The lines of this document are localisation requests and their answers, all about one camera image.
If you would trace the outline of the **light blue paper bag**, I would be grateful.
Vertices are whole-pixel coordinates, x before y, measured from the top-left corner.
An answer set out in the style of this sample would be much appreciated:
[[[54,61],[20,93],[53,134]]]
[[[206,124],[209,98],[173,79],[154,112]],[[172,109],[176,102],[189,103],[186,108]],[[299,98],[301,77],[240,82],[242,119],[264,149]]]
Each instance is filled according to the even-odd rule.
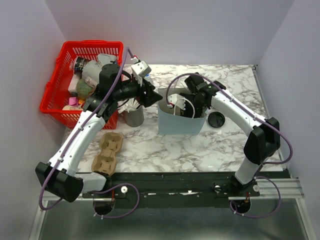
[[[166,102],[166,87],[157,89],[163,97],[157,102],[158,109],[158,132],[160,135],[197,135],[207,118],[207,110],[202,111],[199,118],[188,118],[180,116],[180,108],[176,108],[176,115],[173,115],[174,109],[169,108]]]

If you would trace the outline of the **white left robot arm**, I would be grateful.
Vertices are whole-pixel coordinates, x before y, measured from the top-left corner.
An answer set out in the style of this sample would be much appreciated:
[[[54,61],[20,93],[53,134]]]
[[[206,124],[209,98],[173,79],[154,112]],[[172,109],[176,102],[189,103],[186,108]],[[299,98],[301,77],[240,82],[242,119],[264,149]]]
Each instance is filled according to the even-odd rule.
[[[42,191],[69,203],[85,192],[95,192],[101,198],[110,194],[111,185],[106,182],[106,174],[92,172],[78,176],[76,173],[85,151],[117,111],[119,101],[137,99],[140,105],[149,107],[162,100],[155,87],[145,79],[151,68],[144,61],[131,65],[131,71],[127,73],[115,63],[102,67],[99,83],[87,98],[71,134],[47,163],[39,162],[35,168]]]

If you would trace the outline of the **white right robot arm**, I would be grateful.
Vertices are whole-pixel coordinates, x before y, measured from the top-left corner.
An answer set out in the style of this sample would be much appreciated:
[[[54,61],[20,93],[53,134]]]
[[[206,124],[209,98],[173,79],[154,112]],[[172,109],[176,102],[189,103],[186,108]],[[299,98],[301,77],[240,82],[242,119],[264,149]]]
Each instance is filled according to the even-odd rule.
[[[238,101],[219,81],[208,83],[199,73],[184,80],[195,108],[214,108],[230,118],[247,136],[243,147],[244,159],[231,177],[230,191],[241,196],[261,170],[263,162],[281,146],[279,121],[266,119]]]

